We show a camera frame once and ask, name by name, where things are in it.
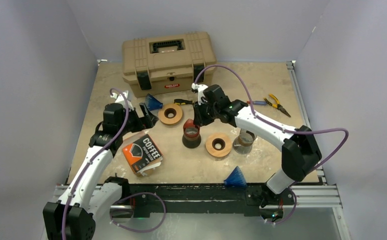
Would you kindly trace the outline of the blue plastic dripper cone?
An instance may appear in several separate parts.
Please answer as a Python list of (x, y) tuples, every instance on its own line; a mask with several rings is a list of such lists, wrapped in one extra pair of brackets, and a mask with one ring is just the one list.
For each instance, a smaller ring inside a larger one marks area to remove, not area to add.
[(153, 95), (147, 94), (144, 103), (149, 111), (160, 110), (163, 108), (163, 103), (157, 100)]

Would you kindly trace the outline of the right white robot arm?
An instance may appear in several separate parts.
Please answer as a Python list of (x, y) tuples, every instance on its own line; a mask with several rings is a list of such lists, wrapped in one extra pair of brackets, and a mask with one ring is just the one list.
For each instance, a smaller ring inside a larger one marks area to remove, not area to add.
[(266, 181), (262, 190), (267, 203), (279, 200), (286, 188), (301, 182), (322, 159), (317, 141), (307, 126), (285, 125), (252, 110), (246, 102), (231, 101), (217, 84), (193, 83), (191, 90), (198, 95), (193, 104), (195, 125), (203, 127), (220, 120), (255, 134), (281, 151), (281, 168)]

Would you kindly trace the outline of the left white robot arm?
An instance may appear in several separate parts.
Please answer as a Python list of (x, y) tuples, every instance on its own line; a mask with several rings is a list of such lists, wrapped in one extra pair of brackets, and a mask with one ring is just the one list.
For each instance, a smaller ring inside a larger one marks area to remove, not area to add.
[(115, 102), (104, 107), (103, 120), (95, 127), (82, 166), (64, 193), (43, 208), (46, 237), (49, 240), (90, 240), (96, 221), (113, 202), (126, 204), (131, 197), (128, 180), (109, 177), (94, 192), (101, 175), (115, 157), (127, 133), (141, 132), (155, 126), (158, 118), (140, 103), (144, 114), (138, 116), (129, 103)]

